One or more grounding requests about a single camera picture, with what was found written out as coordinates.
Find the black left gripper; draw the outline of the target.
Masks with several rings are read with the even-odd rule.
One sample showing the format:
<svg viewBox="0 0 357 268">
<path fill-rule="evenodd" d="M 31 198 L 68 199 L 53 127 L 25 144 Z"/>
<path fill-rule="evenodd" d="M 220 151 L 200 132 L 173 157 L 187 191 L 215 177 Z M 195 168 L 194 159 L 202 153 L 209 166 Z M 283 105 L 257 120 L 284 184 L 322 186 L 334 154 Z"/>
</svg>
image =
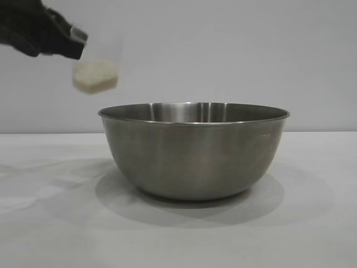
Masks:
<svg viewBox="0 0 357 268">
<path fill-rule="evenodd" d="M 1 1 L 1 44 L 37 57 L 60 54 L 79 60 L 88 34 L 42 1 Z"/>
</svg>

